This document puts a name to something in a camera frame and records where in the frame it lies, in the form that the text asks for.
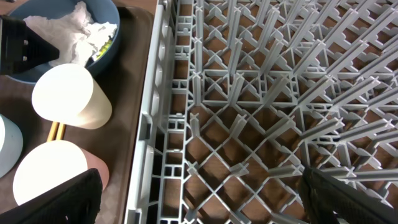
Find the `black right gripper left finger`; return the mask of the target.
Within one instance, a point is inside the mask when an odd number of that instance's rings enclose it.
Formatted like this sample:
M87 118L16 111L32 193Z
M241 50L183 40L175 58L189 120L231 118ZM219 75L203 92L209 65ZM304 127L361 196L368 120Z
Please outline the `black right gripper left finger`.
M100 212L102 191L100 173L91 168L1 214L1 223L94 224Z

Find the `white tissue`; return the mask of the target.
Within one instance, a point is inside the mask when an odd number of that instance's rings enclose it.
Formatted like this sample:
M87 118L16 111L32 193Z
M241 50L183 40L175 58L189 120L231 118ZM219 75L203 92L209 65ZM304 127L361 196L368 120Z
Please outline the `white tissue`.
M59 58L49 62L52 67L66 63L85 66L89 59L100 54L118 28L109 22L94 22L83 1L75 5L73 12L59 19L29 16L24 21L41 38L59 49Z

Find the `dark blue plate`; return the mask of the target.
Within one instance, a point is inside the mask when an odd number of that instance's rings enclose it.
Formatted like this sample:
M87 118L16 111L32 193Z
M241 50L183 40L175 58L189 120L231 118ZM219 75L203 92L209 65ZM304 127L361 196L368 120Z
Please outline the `dark blue plate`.
M117 26L120 25L121 19L119 11L112 0L83 0L83 2L86 4L87 10L95 22L109 22ZM9 15L18 19L24 19L28 16L59 19L71 13L77 3L78 0L29 0L16 7ZM113 37L112 43L107 51L97 61L89 63L86 66L86 69L93 77L101 73L118 52L121 41L119 31L120 28L117 28L115 37ZM9 78L21 83L35 84L37 80L50 69L51 66L48 63L44 63L22 73L10 75Z

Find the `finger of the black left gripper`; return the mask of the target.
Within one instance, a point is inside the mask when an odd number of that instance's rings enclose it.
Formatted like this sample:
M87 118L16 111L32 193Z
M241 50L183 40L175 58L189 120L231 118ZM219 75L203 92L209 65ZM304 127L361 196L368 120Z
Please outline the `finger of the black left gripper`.
M1 74L13 75L58 59L60 51L25 21L1 16Z

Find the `white cup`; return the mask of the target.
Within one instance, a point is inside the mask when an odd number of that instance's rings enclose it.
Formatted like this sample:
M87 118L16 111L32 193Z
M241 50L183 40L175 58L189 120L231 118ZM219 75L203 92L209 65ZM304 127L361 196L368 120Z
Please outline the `white cup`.
M32 106L46 120L83 129L104 126L113 111L91 73L74 63L53 67L39 78L32 92Z

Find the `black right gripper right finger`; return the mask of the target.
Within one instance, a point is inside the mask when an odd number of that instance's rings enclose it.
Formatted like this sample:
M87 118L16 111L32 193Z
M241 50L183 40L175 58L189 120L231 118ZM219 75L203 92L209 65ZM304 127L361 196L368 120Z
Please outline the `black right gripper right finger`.
M397 210L312 167L304 169L298 192L311 223L397 224Z

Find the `pink cup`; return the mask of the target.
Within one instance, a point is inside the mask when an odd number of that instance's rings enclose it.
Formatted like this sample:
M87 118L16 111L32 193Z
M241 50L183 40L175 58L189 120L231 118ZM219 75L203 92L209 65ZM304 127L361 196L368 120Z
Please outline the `pink cup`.
M14 199L22 205L91 168L98 169L106 188L109 169L102 159L69 141L45 142L19 164L12 185Z

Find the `light blue bowl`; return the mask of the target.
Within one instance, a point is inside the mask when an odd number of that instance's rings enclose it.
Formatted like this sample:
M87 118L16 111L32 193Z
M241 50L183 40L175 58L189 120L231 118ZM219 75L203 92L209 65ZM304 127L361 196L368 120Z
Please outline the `light blue bowl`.
M18 161L23 148L23 135L19 127L1 115L1 173L6 175Z

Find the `yellow green snack wrapper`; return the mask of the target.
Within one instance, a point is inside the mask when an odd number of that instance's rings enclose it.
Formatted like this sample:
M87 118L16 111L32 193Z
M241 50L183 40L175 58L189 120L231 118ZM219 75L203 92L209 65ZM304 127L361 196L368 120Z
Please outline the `yellow green snack wrapper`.
M113 43L112 39L109 39L97 52L93 54L91 59L95 62L99 60L105 53L106 51L110 48L111 44Z

